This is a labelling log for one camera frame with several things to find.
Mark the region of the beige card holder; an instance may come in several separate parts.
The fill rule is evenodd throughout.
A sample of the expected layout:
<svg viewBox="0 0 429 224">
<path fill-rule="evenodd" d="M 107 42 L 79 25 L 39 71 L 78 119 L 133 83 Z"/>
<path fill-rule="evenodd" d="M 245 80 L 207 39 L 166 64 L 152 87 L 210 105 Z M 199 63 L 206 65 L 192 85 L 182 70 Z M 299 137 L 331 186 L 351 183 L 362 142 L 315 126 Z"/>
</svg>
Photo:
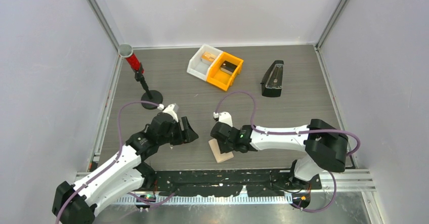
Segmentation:
<svg viewBox="0 0 429 224">
<path fill-rule="evenodd" d="M 210 141 L 208 141 L 208 144 L 210 146 L 210 149 L 213 153 L 213 156 L 216 160 L 216 163 L 222 163 L 225 162 L 227 160 L 230 160 L 234 157 L 232 152 L 229 153 L 221 153 L 220 152 L 220 148 L 218 146 L 218 142 L 216 139 L 211 139 Z"/>
</svg>

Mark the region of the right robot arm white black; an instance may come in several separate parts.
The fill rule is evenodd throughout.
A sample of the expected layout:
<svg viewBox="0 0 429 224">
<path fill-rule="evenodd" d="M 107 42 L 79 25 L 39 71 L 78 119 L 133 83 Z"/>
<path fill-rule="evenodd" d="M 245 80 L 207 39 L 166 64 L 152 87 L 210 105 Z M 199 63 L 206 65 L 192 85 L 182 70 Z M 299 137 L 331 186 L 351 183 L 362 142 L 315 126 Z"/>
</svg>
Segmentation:
<svg viewBox="0 0 429 224">
<path fill-rule="evenodd" d="M 210 132 L 221 153 L 294 150 L 305 156 L 292 163 L 289 183 L 303 188 L 322 171 L 341 173 L 346 168 L 348 137 L 320 119 L 294 128 L 266 128 L 244 125 L 237 129 L 218 120 Z"/>
</svg>

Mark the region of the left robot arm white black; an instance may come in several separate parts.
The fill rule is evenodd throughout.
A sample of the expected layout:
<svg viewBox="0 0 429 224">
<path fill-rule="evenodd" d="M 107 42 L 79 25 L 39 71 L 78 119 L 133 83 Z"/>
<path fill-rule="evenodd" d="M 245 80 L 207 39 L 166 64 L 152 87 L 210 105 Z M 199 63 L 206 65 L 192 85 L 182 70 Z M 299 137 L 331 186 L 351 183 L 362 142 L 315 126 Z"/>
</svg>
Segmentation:
<svg viewBox="0 0 429 224">
<path fill-rule="evenodd" d="M 64 181 L 57 186 L 52 207 L 56 223 L 93 223 L 125 194 L 139 188 L 152 189 L 156 171 L 145 160 L 164 144 L 182 145 L 198 138 L 186 116 L 177 120 L 168 113 L 158 113 L 109 161 L 72 184 Z"/>
</svg>

